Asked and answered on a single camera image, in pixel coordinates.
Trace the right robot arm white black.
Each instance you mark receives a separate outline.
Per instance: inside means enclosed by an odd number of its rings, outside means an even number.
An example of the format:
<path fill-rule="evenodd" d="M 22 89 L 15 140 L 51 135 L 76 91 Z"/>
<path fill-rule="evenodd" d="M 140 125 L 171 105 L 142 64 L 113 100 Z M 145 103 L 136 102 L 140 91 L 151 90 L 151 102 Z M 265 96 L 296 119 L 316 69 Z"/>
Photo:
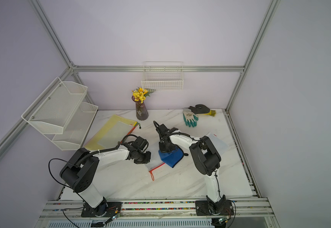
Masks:
<path fill-rule="evenodd" d="M 214 145 L 213 135 L 199 138 L 177 128 L 169 129 L 156 121 L 153 121 L 153 124 L 159 135 L 158 153 L 161 161 L 173 168 L 185 157 L 183 148 L 189 149 L 197 171 L 204 175 L 209 204 L 215 205 L 225 200 L 218 181 L 221 155 Z"/>

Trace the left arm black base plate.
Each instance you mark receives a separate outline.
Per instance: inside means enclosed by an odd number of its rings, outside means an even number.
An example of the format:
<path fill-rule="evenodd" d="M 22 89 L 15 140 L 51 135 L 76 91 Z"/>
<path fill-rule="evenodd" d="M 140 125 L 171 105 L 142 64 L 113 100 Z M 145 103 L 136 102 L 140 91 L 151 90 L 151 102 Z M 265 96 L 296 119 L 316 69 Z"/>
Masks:
<path fill-rule="evenodd" d="M 99 204 L 96 208 L 90 207 L 89 204 L 84 203 L 84 208 L 81 213 L 82 218 L 94 218 L 94 217 L 113 217 L 119 214 L 122 208 L 122 202 L 106 202 Z"/>

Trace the red zipper mesh document bag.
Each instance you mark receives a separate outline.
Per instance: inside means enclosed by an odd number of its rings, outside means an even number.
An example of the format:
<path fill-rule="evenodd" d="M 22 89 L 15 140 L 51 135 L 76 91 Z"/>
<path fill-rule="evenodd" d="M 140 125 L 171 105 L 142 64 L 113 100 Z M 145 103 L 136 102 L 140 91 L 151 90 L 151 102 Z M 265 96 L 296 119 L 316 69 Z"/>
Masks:
<path fill-rule="evenodd" d="M 164 165 L 164 162 L 161 160 L 159 155 L 159 145 L 158 142 L 151 144 L 148 148 L 148 151 L 151 153 L 149 163 L 145 164 L 148 172 L 150 173 L 152 181 L 155 180 L 153 171 Z"/>

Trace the blue microfiber cleaning cloth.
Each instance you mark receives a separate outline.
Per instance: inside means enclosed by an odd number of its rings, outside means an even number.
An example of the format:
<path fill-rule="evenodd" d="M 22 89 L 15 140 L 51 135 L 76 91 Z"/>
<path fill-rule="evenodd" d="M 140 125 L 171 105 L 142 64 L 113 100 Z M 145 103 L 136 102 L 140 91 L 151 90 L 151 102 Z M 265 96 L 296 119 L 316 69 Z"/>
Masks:
<path fill-rule="evenodd" d="M 174 168 L 184 157 L 184 152 L 179 147 L 176 147 L 176 149 L 171 152 L 164 153 L 158 151 L 158 153 L 161 161 L 170 166 L 171 168 Z"/>

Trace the clear white mesh document bag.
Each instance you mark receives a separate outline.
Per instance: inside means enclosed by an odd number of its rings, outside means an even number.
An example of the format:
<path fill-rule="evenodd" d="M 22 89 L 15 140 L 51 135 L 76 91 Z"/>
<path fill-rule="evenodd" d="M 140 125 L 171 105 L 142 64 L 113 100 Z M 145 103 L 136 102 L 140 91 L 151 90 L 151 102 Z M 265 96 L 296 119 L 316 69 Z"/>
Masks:
<path fill-rule="evenodd" d="M 206 136 L 211 140 L 220 156 L 222 156 L 225 152 L 228 151 L 229 145 L 223 140 L 221 140 L 219 137 L 217 137 L 215 134 L 208 133 Z"/>

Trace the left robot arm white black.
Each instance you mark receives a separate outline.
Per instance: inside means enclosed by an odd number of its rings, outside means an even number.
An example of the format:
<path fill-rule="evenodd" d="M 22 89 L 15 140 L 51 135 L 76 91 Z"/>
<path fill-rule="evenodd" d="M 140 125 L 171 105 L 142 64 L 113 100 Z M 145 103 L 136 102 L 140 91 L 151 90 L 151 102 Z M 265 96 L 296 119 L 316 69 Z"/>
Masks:
<path fill-rule="evenodd" d="M 106 205 L 104 196 L 93 184 L 98 168 L 125 160 L 133 160 L 135 164 L 150 162 L 149 142 L 140 136 L 129 136 L 135 140 L 126 142 L 128 136 L 125 136 L 113 148 L 92 152 L 86 148 L 78 149 L 60 171 L 61 179 L 92 209 Z"/>

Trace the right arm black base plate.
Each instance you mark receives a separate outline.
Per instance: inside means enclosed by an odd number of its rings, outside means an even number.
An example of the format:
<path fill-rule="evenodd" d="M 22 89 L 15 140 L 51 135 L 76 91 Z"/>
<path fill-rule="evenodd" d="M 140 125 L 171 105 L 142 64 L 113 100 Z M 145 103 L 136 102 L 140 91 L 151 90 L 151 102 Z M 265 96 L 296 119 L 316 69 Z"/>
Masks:
<path fill-rule="evenodd" d="M 195 202 L 197 216 L 233 216 L 234 209 L 230 200 L 221 199 L 217 203 L 210 200 L 197 200 Z"/>

